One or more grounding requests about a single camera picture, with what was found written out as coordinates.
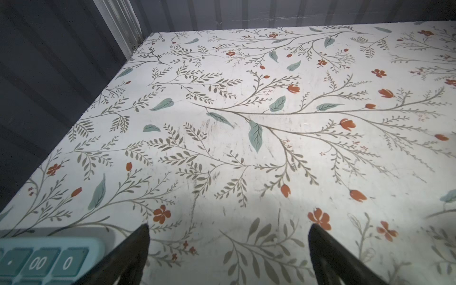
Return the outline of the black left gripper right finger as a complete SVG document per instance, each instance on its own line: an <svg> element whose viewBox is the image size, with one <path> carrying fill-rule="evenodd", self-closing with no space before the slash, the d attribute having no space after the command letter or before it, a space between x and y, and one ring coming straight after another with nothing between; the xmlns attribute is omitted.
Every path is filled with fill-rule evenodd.
<svg viewBox="0 0 456 285"><path fill-rule="evenodd" d="M319 285L386 284L321 226L311 226L308 243L315 278Z"/></svg>

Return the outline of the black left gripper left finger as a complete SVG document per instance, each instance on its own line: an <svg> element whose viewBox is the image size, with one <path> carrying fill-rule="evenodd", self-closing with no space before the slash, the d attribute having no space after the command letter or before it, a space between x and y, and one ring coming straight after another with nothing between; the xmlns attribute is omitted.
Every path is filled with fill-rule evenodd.
<svg viewBox="0 0 456 285"><path fill-rule="evenodd" d="M76 285L138 285L148 258L150 234L142 224L114 250L79 278Z"/></svg>

